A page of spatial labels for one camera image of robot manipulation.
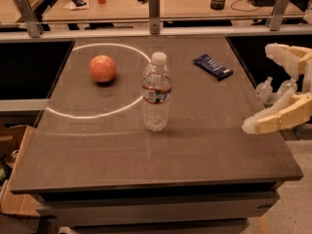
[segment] red apple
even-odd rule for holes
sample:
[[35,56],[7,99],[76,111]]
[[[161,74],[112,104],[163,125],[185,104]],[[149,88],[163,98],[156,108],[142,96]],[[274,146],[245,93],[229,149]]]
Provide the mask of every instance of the red apple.
[[91,59],[90,72],[97,82],[109,82],[116,77],[116,65],[108,56],[96,56]]

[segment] cardboard box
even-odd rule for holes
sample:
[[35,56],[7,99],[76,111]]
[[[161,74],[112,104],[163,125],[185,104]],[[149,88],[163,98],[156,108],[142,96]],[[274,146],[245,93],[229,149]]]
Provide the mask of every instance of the cardboard box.
[[[0,152],[7,152],[6,164],[13,169],[8,182],[4,184],[1,190],[0,214],[13,215],[14,217],[40,217],[39,213],[36,212],[38,205],[36,198],[28,194],[15,195],[10,191],[11,182],[34,132],[35,129],[29,126],[15,126],[7,129],[0,125]],[[19,151],[16,160],[11,156],[15,150]]]

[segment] clear plastic bottle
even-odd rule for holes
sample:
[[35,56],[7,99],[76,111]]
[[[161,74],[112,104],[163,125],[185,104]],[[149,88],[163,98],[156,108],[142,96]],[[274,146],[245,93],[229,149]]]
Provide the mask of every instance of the clear plastic bottle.
[[265,82],[261,82],[255,88],[255,94],[263,103],[266,103],[272,95],[273,88],[271,86],[273,78],[267,77]]
[[286,92],[288,89],[293,89],[295,92],[298,89],[298,85],[295,83],[295,80],[293,78],[291,78],[290,80],[286,80],[281,84],[280,88],[276,93],[277,96],[281,97],[282,94]]
[[146,129],[158,132],[167,127],[172,87],[167,56],[156,52],[143,72],[143,123]]

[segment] gray tabletop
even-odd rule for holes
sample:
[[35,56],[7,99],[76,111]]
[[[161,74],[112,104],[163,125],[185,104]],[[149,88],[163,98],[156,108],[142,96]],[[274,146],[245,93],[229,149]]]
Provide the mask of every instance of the gray tabletop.
[[[141,73],[168,55],[173,98],[168,128],[142,123]],[[192,62],[209,54],[234,70],[216,81]],[[101,86],[89,62],[108,55],[114,82]],[[223,36],[78,39],[12,184],[17,193],[300,179],[279,133],[247,135],[263,109]]]

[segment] cable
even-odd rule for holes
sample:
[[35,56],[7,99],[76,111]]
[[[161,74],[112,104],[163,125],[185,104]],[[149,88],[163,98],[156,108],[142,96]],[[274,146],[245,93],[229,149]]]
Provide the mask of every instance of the cable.
[[234,4],[237,4],[238,2],[242,2],[242,1],[246,1],[246,0],[237,0],[235,1],[234,3],[231,4],[231,9],[234,10],[234,11],[240,11],[240,12],[255,12],[259,9],[261,9],[262,7],[257,7],[256,9],[254,10],[250,10],[250,11],[247,11],[247,10],[241,10],[241,9],[235,9],[233,6]]

